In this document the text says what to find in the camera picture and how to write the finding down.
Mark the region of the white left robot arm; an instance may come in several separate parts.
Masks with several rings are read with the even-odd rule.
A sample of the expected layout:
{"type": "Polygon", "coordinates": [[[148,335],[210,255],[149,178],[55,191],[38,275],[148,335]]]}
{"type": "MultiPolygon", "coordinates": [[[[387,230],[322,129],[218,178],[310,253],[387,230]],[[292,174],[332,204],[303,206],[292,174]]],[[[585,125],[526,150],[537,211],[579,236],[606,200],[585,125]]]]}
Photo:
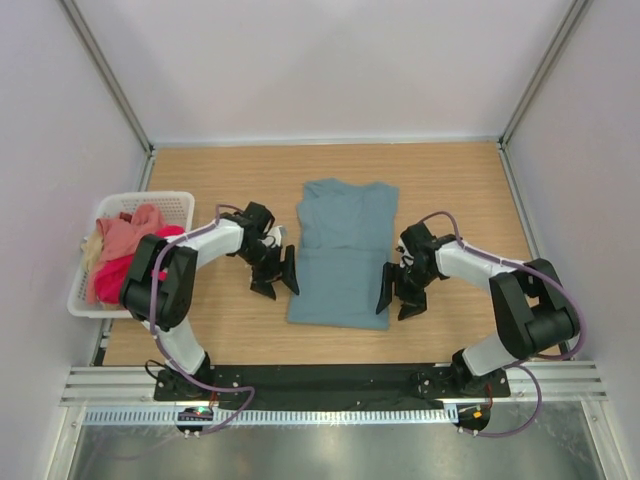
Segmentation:
{"type": "Polygon", "coordinates": [[[157,383],[191,400],[220,391],[188,314],[198,270],[227,256],[250,267],[252,292],[275,300],[274,284],[281,282],[293,294],[300,293],[295,247],[283,244],[282,228],[274,217],[229,213],[177,236],[143,237],[120,290],[120,304],[145,325],[164,357],[157,383]]]}

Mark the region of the blue-grey t shirt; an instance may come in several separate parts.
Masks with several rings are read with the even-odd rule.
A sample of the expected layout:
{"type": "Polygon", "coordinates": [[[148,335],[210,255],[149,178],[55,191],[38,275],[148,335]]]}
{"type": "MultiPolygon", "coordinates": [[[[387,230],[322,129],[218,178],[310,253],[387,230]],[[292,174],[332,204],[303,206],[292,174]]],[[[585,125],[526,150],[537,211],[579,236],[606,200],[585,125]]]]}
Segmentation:
{"type": "Polygon", "coordinates": [[[309,181],[297,205],[301,227],[296,260],[300,293],[287,321],[385,331],[389,313],[376,312],[383,266],[395,238],[399,189],[382,182],[351,185],[309,181]]]}

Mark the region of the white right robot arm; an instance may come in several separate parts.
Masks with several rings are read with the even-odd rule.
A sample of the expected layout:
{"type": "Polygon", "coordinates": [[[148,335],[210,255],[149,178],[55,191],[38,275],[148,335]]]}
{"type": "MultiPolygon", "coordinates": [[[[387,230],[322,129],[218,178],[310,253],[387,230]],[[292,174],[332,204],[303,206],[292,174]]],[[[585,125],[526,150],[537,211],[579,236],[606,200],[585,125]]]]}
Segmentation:
{"type": "Polygon", "coordinates": [[[582,314],[561,285],[553,265],[538,258],[518,262],[474,248],[454,234],[438,237],[413,225],[397,245],[400,261],[382,269],[378,313],[393,299],[404,320],[427,310],[427,287],[455,277],[488,292],[496,332],[452,356],[450,382],[472,396],[506,367],[579,338],[582,314]]]}

